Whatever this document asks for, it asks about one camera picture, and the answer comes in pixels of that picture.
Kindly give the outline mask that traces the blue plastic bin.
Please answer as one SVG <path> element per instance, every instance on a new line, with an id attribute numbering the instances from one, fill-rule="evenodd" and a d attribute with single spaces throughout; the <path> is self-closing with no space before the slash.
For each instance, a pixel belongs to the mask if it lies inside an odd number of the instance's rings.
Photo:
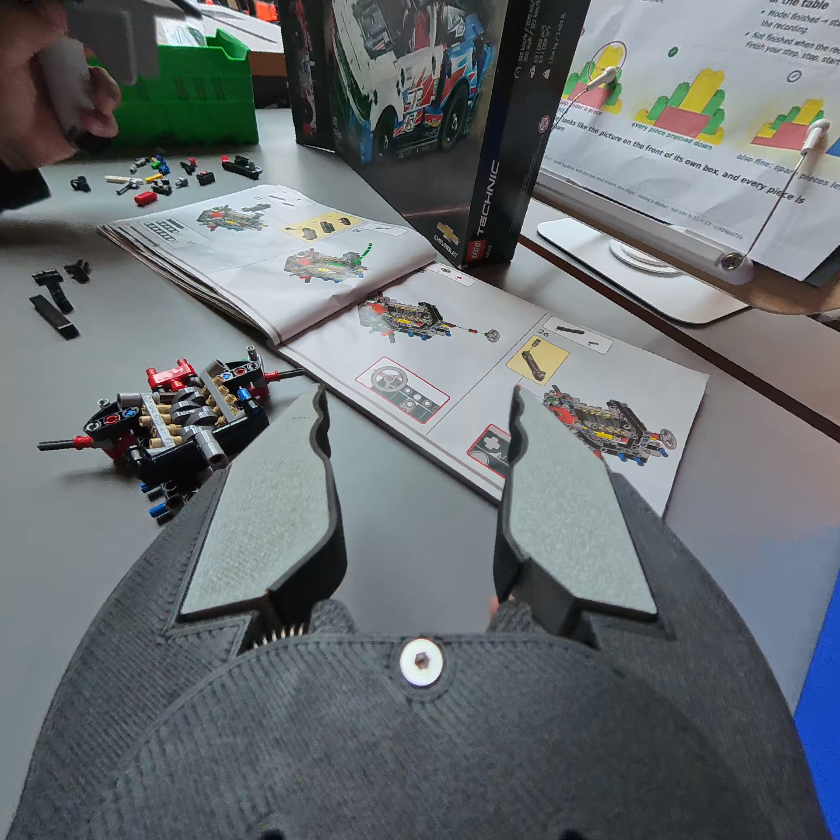
<path id="1" fill-rule="evenodd" d="M 839 838 L 839 629 L 826 615 L 794 720 L 832 838 Z"/>

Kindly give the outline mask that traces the printed instruction sheet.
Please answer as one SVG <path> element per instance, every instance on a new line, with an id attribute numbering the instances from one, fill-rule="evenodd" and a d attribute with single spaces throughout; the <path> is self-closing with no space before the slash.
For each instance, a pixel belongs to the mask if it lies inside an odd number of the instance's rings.
<path id="1" fill-rule="evenodd" d="M 818 284 L 839 238 L 839 2 L 592 2 L 542 170 Z"/>

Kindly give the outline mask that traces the white document stand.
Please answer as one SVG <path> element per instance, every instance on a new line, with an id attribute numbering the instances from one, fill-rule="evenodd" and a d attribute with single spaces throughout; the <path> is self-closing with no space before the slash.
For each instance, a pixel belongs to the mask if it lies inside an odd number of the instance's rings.
<path id="1" fill-rule="evenodd" d="M 736 284 L 751 280 L 753 264 L 739 252 L 549 171 L 534 196 L 562 213 L 538 225 L 541 238 L 666 319 L 703 327 L 749 308 L 732 286 L 716 285 L 728 256 Z"/>

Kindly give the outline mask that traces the wooden backing board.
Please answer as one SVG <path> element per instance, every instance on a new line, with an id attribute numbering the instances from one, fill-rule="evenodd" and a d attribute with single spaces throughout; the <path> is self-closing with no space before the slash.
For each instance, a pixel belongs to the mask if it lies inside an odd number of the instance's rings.
<path id="1" fill-rule="evenodd" d="M 810 316 L 838 310 L 838 260 L 825 263 L 813 274 L 819 281 L 816 286 L 766 266 L 755 266 L 751 281 L 733 290 L 750 306 L 769 313 Z"/>

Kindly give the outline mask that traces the partly built lego model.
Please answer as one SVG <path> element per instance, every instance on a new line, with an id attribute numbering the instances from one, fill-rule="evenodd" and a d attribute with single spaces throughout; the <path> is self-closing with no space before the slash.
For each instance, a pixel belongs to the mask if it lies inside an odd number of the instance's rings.
<path id="1" fill-rule="evenodd" d="M 100 400 L 82 434 L 39 442 L 38 451 L 101 451 L 140 482 L 150 516 L 164 524 L 268 427 L 270 385 L 305 374 L 267 371 L 254 345 L 246 351 L 201 370 L 186 359 L 166 371 L 150 368 L 145 392 Z"/>

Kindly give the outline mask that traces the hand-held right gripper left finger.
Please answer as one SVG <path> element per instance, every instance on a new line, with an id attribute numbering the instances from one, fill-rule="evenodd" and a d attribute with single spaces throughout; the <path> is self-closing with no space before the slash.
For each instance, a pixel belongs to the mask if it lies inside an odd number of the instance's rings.
<path id="1" fill-rule="evenodd" d="M 330 456 L 328 400 L 318 385 L 227 468 L 182 618 L 256 611 L 269 627 L 309 622 L 346 573 Z"/>

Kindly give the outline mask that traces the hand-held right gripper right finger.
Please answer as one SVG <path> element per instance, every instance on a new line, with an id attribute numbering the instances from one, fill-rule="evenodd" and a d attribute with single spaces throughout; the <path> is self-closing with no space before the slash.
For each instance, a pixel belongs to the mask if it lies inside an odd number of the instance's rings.
<path id="1" fill-rule="evenodd" d="M 517 385 L 493 557 L 499 603 L 575 635 L 586 613 L 648 625 L 657 606 L 604 463 Z"/>

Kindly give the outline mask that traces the long black lego beam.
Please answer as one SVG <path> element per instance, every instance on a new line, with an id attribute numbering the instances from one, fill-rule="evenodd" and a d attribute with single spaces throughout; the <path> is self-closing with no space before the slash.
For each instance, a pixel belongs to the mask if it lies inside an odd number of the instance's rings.
<path id="1" fill-rule="evenodd" d="M 80 336 L 76 325 L 43 295 L 33 296 L 29 299 L 29 302 L 37 314 L 63 339 L 73 340 Z"/>

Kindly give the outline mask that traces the black lego set box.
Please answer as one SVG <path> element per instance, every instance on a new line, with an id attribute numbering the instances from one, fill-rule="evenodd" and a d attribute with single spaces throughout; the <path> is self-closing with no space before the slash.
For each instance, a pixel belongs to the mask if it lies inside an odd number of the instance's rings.
<path id="1" fill-rule="evenodd" d="M 297 142 L 458 267 L 510 261 L 590 2 L 276 5 Z"/>

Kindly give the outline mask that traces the lego instruction booklet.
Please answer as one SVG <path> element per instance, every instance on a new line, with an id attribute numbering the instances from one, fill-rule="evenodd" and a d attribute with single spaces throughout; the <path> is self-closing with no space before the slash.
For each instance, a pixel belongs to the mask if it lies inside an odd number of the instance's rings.
<path id="1" fill-rule="evenodd" d="M 520 386 L 668 505 L 708 376 L 438 262 L 411 227 L 263 184 L 98 231 L 486 496 L 509 473 Z"/>

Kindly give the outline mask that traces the green plastic bin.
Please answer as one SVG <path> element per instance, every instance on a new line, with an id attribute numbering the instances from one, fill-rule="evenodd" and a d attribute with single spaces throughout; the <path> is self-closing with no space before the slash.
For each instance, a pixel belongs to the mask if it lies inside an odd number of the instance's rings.
<path id="1" fill-rule="evenodd" d="M 115 148 L 257 144 L 249 49 L 218 29 L 205 46 L 160 45 L 159 74 L 121 86 Z"/>

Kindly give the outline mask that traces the person's left hand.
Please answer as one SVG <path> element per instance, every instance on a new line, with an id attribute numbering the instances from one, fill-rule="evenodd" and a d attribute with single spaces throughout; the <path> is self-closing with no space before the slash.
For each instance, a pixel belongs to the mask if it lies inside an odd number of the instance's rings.
<path id="1" fill-rule="evenodd" d="M 38 54 L 67 34 L 61 2 L 2 2 L 1 159 L 31 171 L 72 157 L 45 87 Z"/>

